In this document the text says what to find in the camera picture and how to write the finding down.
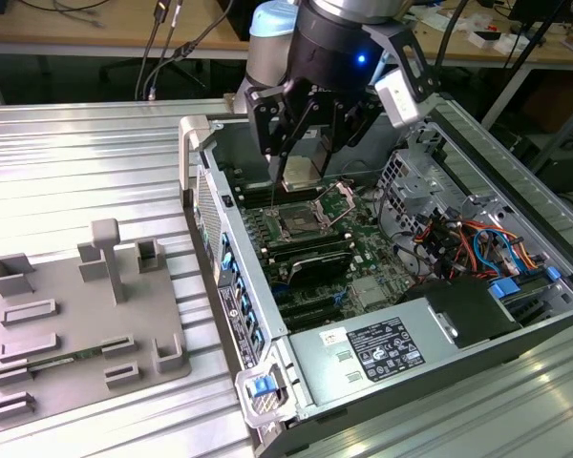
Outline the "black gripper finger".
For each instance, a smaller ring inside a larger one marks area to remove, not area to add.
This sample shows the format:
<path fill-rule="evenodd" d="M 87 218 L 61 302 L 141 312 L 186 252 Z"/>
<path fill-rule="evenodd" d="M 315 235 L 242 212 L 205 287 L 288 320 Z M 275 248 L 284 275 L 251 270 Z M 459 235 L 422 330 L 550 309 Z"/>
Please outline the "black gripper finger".
<path fill-rule="evenodd" d="M 325 172 L 331 157 L 344 147 L 356 146 L 383 111 L 374 92 L 364 92 L 358 101 L 336 98 L 329 106 L 329 120 L 321 129 L 320 143 L 313 156 L 318 172 Z"/>
<path fill-rule="evenodd" d="M 327 92 L 312 83 L 285 83 L 245 91 L 251 132 L 274 183 L 284 176 L 295 144 L 312 125 L 326 124 Z"/>

